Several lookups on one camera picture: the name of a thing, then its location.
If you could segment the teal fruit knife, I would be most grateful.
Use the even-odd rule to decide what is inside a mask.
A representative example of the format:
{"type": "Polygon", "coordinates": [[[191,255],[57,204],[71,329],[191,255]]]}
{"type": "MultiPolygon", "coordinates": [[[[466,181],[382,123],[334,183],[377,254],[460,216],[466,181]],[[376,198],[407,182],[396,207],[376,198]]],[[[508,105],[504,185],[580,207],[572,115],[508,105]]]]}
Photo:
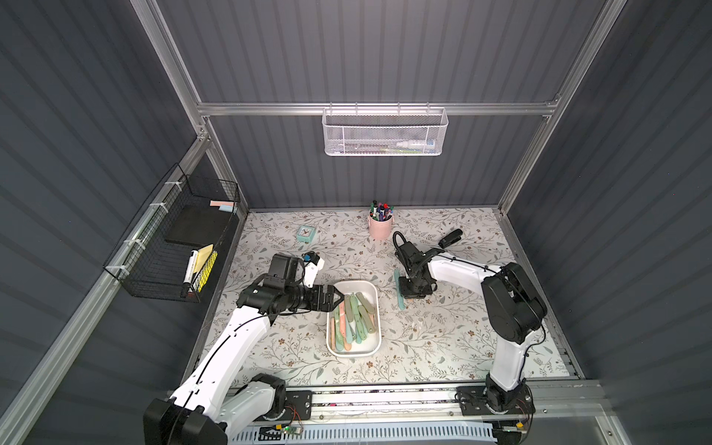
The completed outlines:
{"type": "Polygon", "coordinates": [[[402,295],[401,278],[402,277],[400,274],[400,270],[395,269],[394,274],[393,274],[393,281],[394,281],[394,285],[395,285],[395,289],[396,289],[396,298],[397,298],[397,302],[398,302],[398,307],[401,311],[405,311],[406,305],[405,305],[404,297],[402,295]]]}

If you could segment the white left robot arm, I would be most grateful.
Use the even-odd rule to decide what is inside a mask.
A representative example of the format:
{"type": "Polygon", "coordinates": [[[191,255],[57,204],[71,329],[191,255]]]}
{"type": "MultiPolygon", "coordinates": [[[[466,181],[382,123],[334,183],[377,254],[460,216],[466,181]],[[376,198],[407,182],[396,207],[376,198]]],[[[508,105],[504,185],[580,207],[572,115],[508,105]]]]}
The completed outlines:
{"type": "Polygon", "coordinates": [[[277,318],[331,313],[344,299],[333,285],[305,287],[294,279],[258,276],[241,291],[228,325],[187,380],[146,408],[144,442],[226,444],[262,416],[278,419],[286,407],[285,381],[259,374],[229,398],[238,372],[277,318]]]}

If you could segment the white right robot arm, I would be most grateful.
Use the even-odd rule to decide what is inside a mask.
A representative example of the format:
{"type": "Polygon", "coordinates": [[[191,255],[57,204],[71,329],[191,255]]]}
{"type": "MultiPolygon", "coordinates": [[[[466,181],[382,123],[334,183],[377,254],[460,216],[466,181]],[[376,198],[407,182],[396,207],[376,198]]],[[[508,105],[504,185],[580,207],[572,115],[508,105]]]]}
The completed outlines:
{"type": "Polygon", "coordinates": [[[398,253],[406,275],[398,282],[402,298],[424,298],[439,282],[471,291],[481,290],[489,323],[498,336],[484,398],[493,413],[507,413],[528,397],[523,371],[528,351],[536,345],[548,313],[543,299],[525,270],[517,263],[504,266],[472,263],[434,248],[398,253]]]}

